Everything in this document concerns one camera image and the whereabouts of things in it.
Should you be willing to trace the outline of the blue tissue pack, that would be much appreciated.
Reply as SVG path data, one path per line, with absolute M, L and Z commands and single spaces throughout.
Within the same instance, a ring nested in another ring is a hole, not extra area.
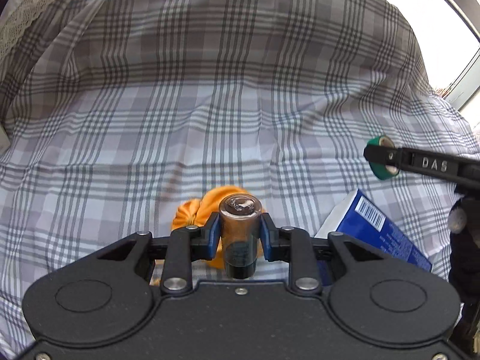
M 429 259 L 360 189 L 338 203 L 321 225 L 315 238 L 341 232 L 395 258 L 431 272 Z

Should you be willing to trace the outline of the green tape roll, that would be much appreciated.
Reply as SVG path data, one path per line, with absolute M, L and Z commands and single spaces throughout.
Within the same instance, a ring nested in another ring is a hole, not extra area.
M 370 139 L 364 148 L 364 157 L 379 180 L 389 180 L 400 172 L 394 165 L 395 144 L 388 136 Z

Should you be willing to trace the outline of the orange drawstring pouch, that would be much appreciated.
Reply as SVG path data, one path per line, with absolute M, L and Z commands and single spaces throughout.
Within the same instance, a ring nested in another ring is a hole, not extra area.
M 176 210 L 174 219 L 172 221 L 171 229 L 186 227 L 188 225 L 196 225 L 201 227 L 208 221 L 209 216 L 213 212 L 219 213 L 219 206 L 221 201 L 232 194 L 249 194 L 245 189 L 237 186 L 227 185 L 217 187 L 205 193 L 201 198 L 194 198 L 182 203 Z M 258 256 L 260 255 L 260 242 L 258 247 Z M 224 269 L 224 260 L 220 242 L 216 251 L 216 257 L 207 262 L 209 267 L 217 270 Z

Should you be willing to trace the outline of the grey plaid bed sheet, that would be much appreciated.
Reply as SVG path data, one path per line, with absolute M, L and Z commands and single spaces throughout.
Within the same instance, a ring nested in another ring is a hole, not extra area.
M 470 158 L 416 35 L 386 0 L 23 0 L 1 27 L 1 354 L 32 342 L 38 278 L 170 232 L 223 185 L 316 233 L 362 189 L 447 277 L 454 185 L 380 181 L 375 136 Z

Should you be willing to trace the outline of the brown black cylinder bottle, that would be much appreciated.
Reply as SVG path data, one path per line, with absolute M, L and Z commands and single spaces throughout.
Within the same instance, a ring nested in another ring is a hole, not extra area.
M 256 270 L 262 205 L 248 193 L 235 193 L 220 202 L 219 213 L 225 272 L 247 279 Z

